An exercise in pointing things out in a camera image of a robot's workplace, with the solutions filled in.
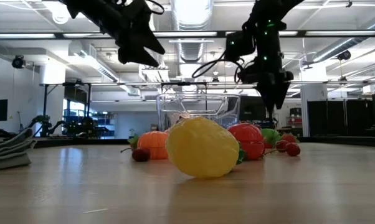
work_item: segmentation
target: table surface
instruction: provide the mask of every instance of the table surface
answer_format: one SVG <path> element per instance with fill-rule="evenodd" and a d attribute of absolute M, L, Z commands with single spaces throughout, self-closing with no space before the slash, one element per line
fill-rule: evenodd
<path fill-rule="evenodd" d="M 36 149 L 0 171 L 0 223 L 375 223 L 375 148 L 300 145 L 211 180 L 123 146 Z"/>

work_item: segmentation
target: clear plastic bin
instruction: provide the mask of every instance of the clear plastic bin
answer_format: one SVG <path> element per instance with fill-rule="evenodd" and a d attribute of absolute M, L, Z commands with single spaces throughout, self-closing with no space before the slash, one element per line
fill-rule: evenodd
<path fill-rule="evenodd" d="M 239 122 L 240 96 L 233 94 L 175 93 L 157 96 L 159 130 L 184 118 L 203 116 L 228 128 Z"/>

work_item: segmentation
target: gray cloth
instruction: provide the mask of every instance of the gray cloth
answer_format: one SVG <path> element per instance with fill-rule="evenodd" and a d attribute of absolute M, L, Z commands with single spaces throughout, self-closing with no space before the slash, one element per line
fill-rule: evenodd
<path fill-rule="evenodd" d="M 26 166 L 31 163 L 27 151 L 33 149 L 37 141 L 32 140 L 32 129 L 27 128 L 14 138 L 0 143 L 0 169 Z"/>

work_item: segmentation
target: yellow plastic lemon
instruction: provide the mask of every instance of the yellow plastic lemon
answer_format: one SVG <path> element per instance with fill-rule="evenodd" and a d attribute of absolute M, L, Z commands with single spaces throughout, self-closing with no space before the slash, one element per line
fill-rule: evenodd
<path fill-rule="evenodd" d="M 166 141 L 168 157 L 183 173 L 198 178 L 229 173 L 239 157 L 239 143 L 216 122 L 203 117 L 175 124 Z"/>

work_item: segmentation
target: white column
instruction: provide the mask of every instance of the white column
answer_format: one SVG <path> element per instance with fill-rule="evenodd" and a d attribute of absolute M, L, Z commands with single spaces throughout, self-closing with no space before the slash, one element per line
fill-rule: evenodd
<path fill-rule="evenodd" d="M 312 68 L 302 70 L 301 81 L 326 81 L 326 67 L 320 62 L 311 65 Z M 328 96 L 326 84 L 307 84 L 301 86 L 302 122 L 304 137 L 310 136 L 308 119 L 308 101 L 326 100 Z"/>
<path fill-rule="evenodd" d="M 51 60 L 40 68 L 41 83 L 54 84 L 63 83 L 65 81 L 65 65 L 56 61 Z M 57 86 L 48 87 L 47 103 L 46 103 L 46 114 L 50 116 L 50 122 L 54 125 L 56 122 L 63 120 L 63 99 L 64 99 L 64 87 Z M 44 87 L 40 89 L 40 105 L 38 114 L 44 112 Z M 62 129 L 57 128 L 54 134 L 61 134 Z"/>

